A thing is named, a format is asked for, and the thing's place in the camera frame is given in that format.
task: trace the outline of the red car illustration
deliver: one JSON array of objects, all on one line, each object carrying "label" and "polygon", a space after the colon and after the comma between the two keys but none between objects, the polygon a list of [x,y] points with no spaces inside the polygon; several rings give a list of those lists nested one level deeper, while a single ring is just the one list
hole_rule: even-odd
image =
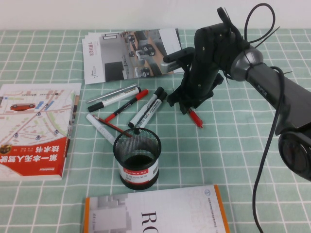
[{"label": "red car illustration", "polygon": [[34,103],[13,104],[11,106],[11,110],[20,112],[20,111],[25,111],[27,109],[31,109],[34,107],[35,107]]}]

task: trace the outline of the book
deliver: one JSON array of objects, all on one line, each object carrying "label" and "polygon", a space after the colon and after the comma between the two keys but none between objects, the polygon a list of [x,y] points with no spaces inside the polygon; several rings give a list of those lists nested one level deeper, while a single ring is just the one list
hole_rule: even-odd
[{"label": "book", "polygon": [[162,75],[163,57],[181,50],[174,28],[89,33],[82,46],[86,84]]},{"label": "book", "polygon": [[217,185],[86,198],[84,233],[229,233]]},{"label": "book", "polygon": [[80,83],[1,87],[1,181],[62,178],[80,89]]}]

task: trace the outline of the pen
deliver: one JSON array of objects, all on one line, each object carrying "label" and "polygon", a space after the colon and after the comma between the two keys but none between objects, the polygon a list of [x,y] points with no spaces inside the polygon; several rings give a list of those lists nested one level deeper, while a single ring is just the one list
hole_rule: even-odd
[{"label": "pen", "polygon": [[191,108],[188,110],[188,113],[190,114],[190,117],[192,118],[194,123],[198,127],[203,128],[203,121],[199,118],[199,116]]},{"label": "pen", "polygon": [[123,88],[120,88],[120,89],[117,89],[117,90],[114,90],[114,91],[111,91],[111,92],[108,92],[106,94],[104,94],[103,96],[99,96],[98,98],[95,98],[95,99],[91,99],[89,101],[87,101],[87,103],[91,103],[93,101],[96,101],[96,100],[99,100],[99,99],[102,99],[102,98],[107,98],[109,96],[112,96],[112,95],[116,95],[118,93],[122,93],[122,92],[125,92],[127,90],[130,90],[130,89],[133,89],[137,87],[137,84],[133,84],[133,85],[130,85],[130,86],[127,86],[127,87],[123,87]]},{"label": "pen", "polygon": [[163,100],[166,98],[167,93],[165,91],[162,92],[160,97],[155,101],[155,103],[151,106],[149,111],[146,113],[146,115],[143,117],[143,119],[138,123],[137,128],[144,128],[148,121],[151,119],[151,117],[154,115],[156,110],[159,108]]},{"label": "pen", "polygon": [[129,106],[131,106],[132,104],[134,104],[137,100],[140,100],[141,98],[143,98],[144,96],[146,96],[148,94],[148,90],[143,90],[142,92],[138,93],[134,98],[132,98],[130,101],[128,101],[125,105],[123,105],[121,108],[119,108],[118,110],[116,110],[113,114],[111,114],[110,116],[108,116],[105,121],[108,122],[110,120],[112,120],[115,116],[117,116],[118,114],[120,114],[121,112],[123,112],[125,109],[127,109]]},{"label": "pen", "polygon": [[157,88],[155,93],[151,96],[150,100],[140,109],[140,111],[135,115],[135,117],[128,123],[130,128],[133,128],[140,120],[144,117],[147,111],[151,108],[154,104],[156,99],[161,95],[164,89],[160,86]]},{"label": "pen", "polygon": [[115,137],[98,120],[91,114],[87,114],[86,118],[112,145],[115,143]]},{"label": "pen", "polygon": [[101,108],[104,108],[108,105],[111,105],[112,103],[118,102],[119,100],[123,100],[129,96],[135,95],[135,94],[139,93],[140,91],[141,91],[140,87],[135,87],[135,88],[130,89],[126,92],[119,93],[116,96],[113,96],[107,100],[104,100],[104,101],[101,101],[101,102],[96,103],[94,105],[91,105],[87,109],[90,113],[94,112],[98,109],[101,109]]},{"label": "pen", "polygon": [[104,119],[101,119],[101,118],[98,117],[98,116],[93,115],[93,117],[94,117],[95,119],[97,119],[99,122],[101,122],[102,124],[105,124],[105,125],[109,126],[110,128],[112,128],[112,129],[114,129],[114,130],[120,132],[120,133],[123,133],[123,132],[124,132],[122,129],[118,128],[117,126],[114,126],[113,124],[110,124],[109,122],[105,121]]}]

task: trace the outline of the pen holder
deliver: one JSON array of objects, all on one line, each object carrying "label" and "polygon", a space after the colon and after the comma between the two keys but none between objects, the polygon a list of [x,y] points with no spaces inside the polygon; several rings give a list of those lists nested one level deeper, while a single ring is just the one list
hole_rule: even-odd
[{"label": "pen holder", "polygon": [[144,128],[124,131],[117,137],[113,153],[118,161],[120,179],[128,188],[149,188],[159,177],[161,142],[154,132]]}]

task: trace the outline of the green checkered tablecloth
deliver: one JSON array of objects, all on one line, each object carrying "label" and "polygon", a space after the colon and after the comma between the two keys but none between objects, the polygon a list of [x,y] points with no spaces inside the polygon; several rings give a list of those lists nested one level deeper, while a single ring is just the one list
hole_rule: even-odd
[{"label": "green checkered tablecloth", "polygon": [[[91,97],[137,82],[149,89],[112,123],[127,129],[135,112],[158,86],[171,93],[182,75],[84,85],[82,31],[0,32],[0,84],[82,82],[79,107],[61,181],[0,182],[0,233],[78,233],[85,197],[133,192],[119,179],[112,146],[86,120]],[[180,30],[182,47],[194,46],[195,30]],[[249,40],[264,31],[249,30]],[[265,63],[311,90],[311,30],[280,29],[260,45]],[[105,118],[117,104],[97,112]],[[223,82],[197,110],[198,129],[178,106],[163,103],[148,124],[162,143],[160,175],[149,190],[218,184],[233,233],[257,232],[252,216],[252,187],[274,110],[248,83]],[[265,232],[311,233],[311,183],[282,162],[277,137],[272,141],[257,194]]]}]

